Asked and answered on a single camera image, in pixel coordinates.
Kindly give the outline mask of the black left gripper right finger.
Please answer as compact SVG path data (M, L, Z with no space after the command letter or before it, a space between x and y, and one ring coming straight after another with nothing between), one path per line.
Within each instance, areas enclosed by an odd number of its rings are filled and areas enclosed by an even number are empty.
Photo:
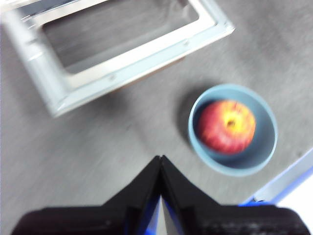
M161 195L178 232L184 235L308 235L291 209L271 204L221 205L160 157Z

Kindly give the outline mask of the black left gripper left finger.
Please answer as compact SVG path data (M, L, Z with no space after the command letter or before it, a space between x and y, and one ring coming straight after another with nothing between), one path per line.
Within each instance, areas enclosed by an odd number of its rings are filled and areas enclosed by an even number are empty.
M154 214L161 157L154 157L120 192L100 206L50 207L24 214L14 235L143 235Z

